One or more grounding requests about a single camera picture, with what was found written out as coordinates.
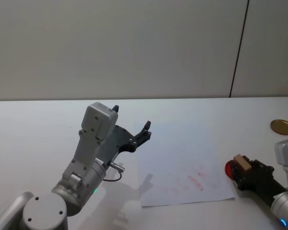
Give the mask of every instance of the small wooden block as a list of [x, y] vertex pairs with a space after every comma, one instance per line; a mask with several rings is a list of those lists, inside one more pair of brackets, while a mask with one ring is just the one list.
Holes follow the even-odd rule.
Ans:
[[234, 161], [241, 167], [244, 172], [252, 169], [252, 166], [240, 154], [234, 156]]

